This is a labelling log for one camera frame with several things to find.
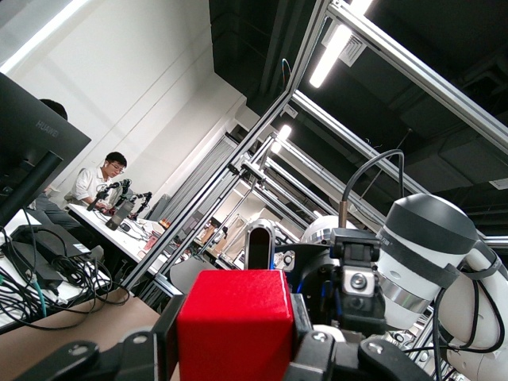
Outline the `aluminium extrusion cage frame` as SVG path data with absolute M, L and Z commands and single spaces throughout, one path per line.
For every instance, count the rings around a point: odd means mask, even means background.
M 336 51 L 321 48 L 320 43 L 341 26 L 367 48 L 368 57 L 342 69 L 339 79 L 314 87 L 308 83 L 310 70 Z M 281 95 L 203 186 L 192 190 L 168 232 L 127 277 L 127 287 L 148 274 L 156 255 L 202 205 L 219 207 L 232 191 L 221 185 L 222 177 L 258 138 L 264 142 L 251 161 L 267 165 L 271 146 L 280 140 L 269 126 L 290 105 L 341 145 L 334 148 L 325 142 L 311 154 L 293 141 L 283 142 L 282 148 L 336 193 L 347 195 L 348 210 L 370 229 L 383 224 L 383 211 L 395 196 L 394 189 L 377 185 L 377 179 L 401 184 L 411 194 L 508 179 L 508 125 L 350 5 L 318 0 Z

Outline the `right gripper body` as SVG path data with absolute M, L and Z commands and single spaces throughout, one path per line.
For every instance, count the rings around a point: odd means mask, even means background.
M 344 335 L 369 337 L 377 333 L 358 333 L 340 327 L 338 320 L 339 293 L 371 297 L 378 293 L 375 263 L 372 272 L 341 270 L 340 261 L 330 257 L 332 229 L 354 229 L 340 225 L 337 216 L 319 217 L 303 233 L 304 248 L 300 254 L 300 293 L 306 300 L 310 319 L 315 326 L 334 327 Z

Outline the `ceiling air vent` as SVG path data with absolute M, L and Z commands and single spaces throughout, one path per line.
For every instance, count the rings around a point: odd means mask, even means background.
M 352 34 L 348 43 L 339 55 L 339 59 L 351 67 L 361 56 L 367 45 L 356 35 Z

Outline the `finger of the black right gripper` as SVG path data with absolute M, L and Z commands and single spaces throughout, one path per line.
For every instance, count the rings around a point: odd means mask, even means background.
M 339 293 L 338 320 L 342 329 L 358 333 L 385 333 L 385 302 L 380 293 L 371 297 Z
M 380 239 L 366 230 L 334 228 L 330 244 L 330 257 L 340 261 L 344 273 L 372 272 L 373 263 L 380 257 Z

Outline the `white office desk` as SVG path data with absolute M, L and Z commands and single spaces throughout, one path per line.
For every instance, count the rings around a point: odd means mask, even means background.
M 110 216 L 102 214 L 99 210 L 88 211 L 85 206 L 70 204 L 68 206 L 68 213 L 83 226 L 87 227 L 87 229 L 100 236 L 102 241 L 108 242 L 101 244 L 103 248 L 106 246 L 112 247 L 110 250 L 118 252 L 117 256 L 122 258 L 121 261 L 132 263 L 129 270 L 125 267 L 125 277 L 128 272 L 132 271 L 147 255 L 149 250 L 145 250 L 145 246 L 150 241 L 153 233 L 157 233 L 157 231 L 151 229 L 151 227 L 153 227 L 152 221 L 149 220 L 142 220 L 146 222 L 147 225 L 139 225 L 137 222 L 126 218 L 116 230 L 112 230 L 106 227 L 106 223 L 110 220 Z M 122 226 L 129 227 L 129 229 L 125 230 Z M 162 267 L 168 260 L 168 254 L 165 252 L 160 254 L 148 269 L 148 274 L 150 276 L 154 276 L 156 273 L 162 274 Z M 198 274 L 199 269 L 192 260 L 194 260 L 194 258 L 184 261 L 180 260 L 174 264 L 168 270 L 167 277 L 169 279 L 171 279 L 171 277 L 176 279 L 178 276 L 180 276 L 180 278 L 182 276 L 187 276 L 184 274 L 189 274 L 188 277 Z

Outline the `black Huawei monitor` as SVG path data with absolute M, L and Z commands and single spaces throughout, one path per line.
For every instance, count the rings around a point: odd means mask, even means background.
M 0 226 L 89 143 L 86 134 L 0 73 Z

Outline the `red cube block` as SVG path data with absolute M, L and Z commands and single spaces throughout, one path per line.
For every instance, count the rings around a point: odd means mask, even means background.
M 180 381 L 282 381 L 293 326 L 281 271 L 202 271 L 177 317 Z

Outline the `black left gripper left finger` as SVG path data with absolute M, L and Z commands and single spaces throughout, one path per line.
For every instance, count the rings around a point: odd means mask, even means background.
M 15 381 L 171 381 L 179 363 L 176 322 L 185 300 L 176 295 L 153 328 L 111 349 L 102 352 L 92 341 L 64 344 Z

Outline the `white side table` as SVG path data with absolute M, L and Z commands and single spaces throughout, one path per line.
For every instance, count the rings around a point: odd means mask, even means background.
M 39 221 L 18 211 L 6 227 L 0 226 L 0 244 L 10 239 L 10 234 L 23 223 L 40 225 Z M 43 329 L 36 321 L 61 311 L 76 311 L 81 302 L 92 301 L 85 315 L 97 310 L 95 298 L 101 301 L 112 292 L 114 282 L 110 273 L 97 260 L 78 258 L 72 263 L 76 271 L 70 280 L 64 279 L 58 292 L 44 291 L 35 275 L 21 275 L 0 247 L 0 333 L 13 324 Z

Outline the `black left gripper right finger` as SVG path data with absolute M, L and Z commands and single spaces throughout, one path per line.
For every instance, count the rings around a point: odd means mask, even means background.
M 301 294 L 291 295 L 291 305 L 296 353 L 283 381 L 433 381 L 391 342 L 339 342 L 313 329 Z

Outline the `background storage shelving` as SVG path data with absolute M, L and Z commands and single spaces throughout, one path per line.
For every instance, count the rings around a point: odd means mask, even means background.
M 244 240 L 248 224 L 264 218 L 273 222 L 277 244 L 299 241 L 308 223 L 275 193 L 241 183 L 225 199 L 206 227 L 194 238 L 194 253 L 217 267 L 244 267 Z

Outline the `flat black electronics box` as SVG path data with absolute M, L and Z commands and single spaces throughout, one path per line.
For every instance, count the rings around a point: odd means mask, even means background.
M 91 250 L 60 225 L 20 225 L 2 246 L 21 275 L 33 273 L 42 290 L 58 292 L 65 259 L 88 259 Z

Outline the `person in white shirt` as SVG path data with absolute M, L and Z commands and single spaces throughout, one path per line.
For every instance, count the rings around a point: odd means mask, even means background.
M 127 167 L 127 159 L 120 152 L 110 152 L 99 167 L 83 168 L 71 190 L 64 196 L 67 204 L 90 205 L 97 193 L 112 183 Z

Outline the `grey office chair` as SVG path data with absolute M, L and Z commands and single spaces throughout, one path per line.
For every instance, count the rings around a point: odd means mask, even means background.
M 167 215 L 167 208 L 171 202 L 172 196 L 163 194 L 152 208 L 150 219 L 153 221 L 162 220 Z

